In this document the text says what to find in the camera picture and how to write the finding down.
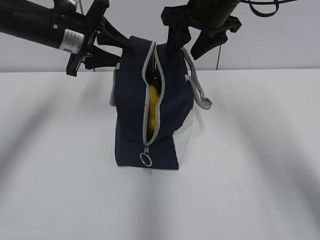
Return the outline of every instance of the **zipper pull ring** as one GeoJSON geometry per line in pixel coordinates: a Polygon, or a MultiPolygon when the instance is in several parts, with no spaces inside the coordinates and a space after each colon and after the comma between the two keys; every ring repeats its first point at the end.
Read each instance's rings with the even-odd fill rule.
{"type": "Polygon", "coordinates": [[[149,144],[146,143],[144,145],[144,152],[140,153],[140,160],[141,162],[148,168],[150,168],[152,166],[152,160],[151,157],[149,156],[149,144]]]}

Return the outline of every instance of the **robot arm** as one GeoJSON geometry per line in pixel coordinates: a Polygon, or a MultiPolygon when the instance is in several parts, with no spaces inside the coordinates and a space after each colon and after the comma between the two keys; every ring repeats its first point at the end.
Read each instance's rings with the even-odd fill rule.
{"type": "Polygon", "coordinates": [[[53,0],[46,8],[27,0],[0,0],[0,32],[71,53],[66,73],[77,76],[86,69],[114,67],[120,57],[94,45],[130,48],[129,40],[104,17],[109,0],[94,0],[88,13],[77,13],[76,0],[53,0]]]}
{"type": "Polygon", "coordinates": [[[189,0],[187,5],[166,6],[161,15],[163,24],[169,26],[166,54],[170,58],[191,40],[189,27],[201,30],[191,49],[195,60],[226,43],[226,32],[236,33],[242,25],[237,17],[230,16],[239,3],[249,4],[251,11],[259,17],[271,17],[279,10],[279,4],[293,1],[296,0],[189,0]],[[275,11],[263,13],[254,5],[275,5],[275,11]]]}

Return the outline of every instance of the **black cable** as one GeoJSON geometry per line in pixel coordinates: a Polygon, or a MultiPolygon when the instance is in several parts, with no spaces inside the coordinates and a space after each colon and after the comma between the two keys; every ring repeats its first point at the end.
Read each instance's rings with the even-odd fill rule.
{"type": "Polygon", "coordinates": [[[221,53],[221,45],[219,47],[219,54],[218,54],[218,60],[216,61],[216,71],[218,70],[218,67],[219,67],[219,61],[220,61],[220,53],[221,53]]]}
{"type": "Polygon", "coordinates": [[[273,0],[273,1],[251,1],[251,0],[240,0],[241,3],[249,4],[251,11],[258,17],[268,18],[275,15],[279,10],[280,4],[294,2],[297,0],[273,0]],[[275,11],[264,13],[254,8],[254,5],[275,5],[275,11]]]}
{"type": "MultiPolygon", "coordinates": [[[[294,2],[297,0],[280,0],[278,1],[279,4],[285,4],[285,3],[290,3],[290,2],[294,2]]],[[[248,0],[240,0],[241,3],[244,4],[249,4],[248,0]]],[[[274,5],[275,2],[274,1],[250,1],[252,5],[274,5]]]]}

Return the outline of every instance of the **black clamp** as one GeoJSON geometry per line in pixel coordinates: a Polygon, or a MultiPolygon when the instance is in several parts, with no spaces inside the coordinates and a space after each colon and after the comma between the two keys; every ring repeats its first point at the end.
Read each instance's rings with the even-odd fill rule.
{"type": "Polygon", "coordinates": [[[115,67],[120,57],[106,52],[94,45],[97,38],[99,45],[110,45],[123,49],[130,49],[131,42],[118,32],[104,17],[109,7],[109,0],[94,0],[85,18],[84,41],[78,54],[71,54],[66,73],[77,76],[81,63],[85,68],[95,69],[101,67],[115,67]]]}
{"type": "MultiPolygon", "coordinates": [[[[213,1],[207,0],[205,4],[211,4],[211,2],[213,1]]],[[[238,3],[239,1],[236,1],[231,6],[213,6],[217,9],[216,18],[215,11],[211,10],[210,6],[203,4],[200,8],[193,1],[189,1],[187,5],[182,6],[166,6],[161,14],[161,19],[165,26],[169,26],[166,48],[167,56],[170,58],[191,40],[189,27],[201,30],[199,38],[191,49],[191,55],[195,60],[213,48],[226,43],[228,40],[226,31],[230,30],[232,33],[236,33],[242,26],[237,17],[230,16],[230,13],[238,3]],[[205,8],[210,10],[208,11],[207,18],[206,16],[202,16],[206,12],[204,11],[205,8]]]]}

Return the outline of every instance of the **metal ring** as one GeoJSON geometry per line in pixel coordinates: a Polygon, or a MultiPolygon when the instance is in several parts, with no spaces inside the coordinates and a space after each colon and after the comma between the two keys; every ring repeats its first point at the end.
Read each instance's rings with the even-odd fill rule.
{"type": "Polygon", "coordinates": [[[145,154],[144,152],[140,153],[140,160],[141,162],[148,168],[152,166],[152,160],[151,157],[148,154],[145,154]],[[147,157],[149,159],[150,164],[146,164],[145,160],[143,160],[143,156],[147,157]]]}

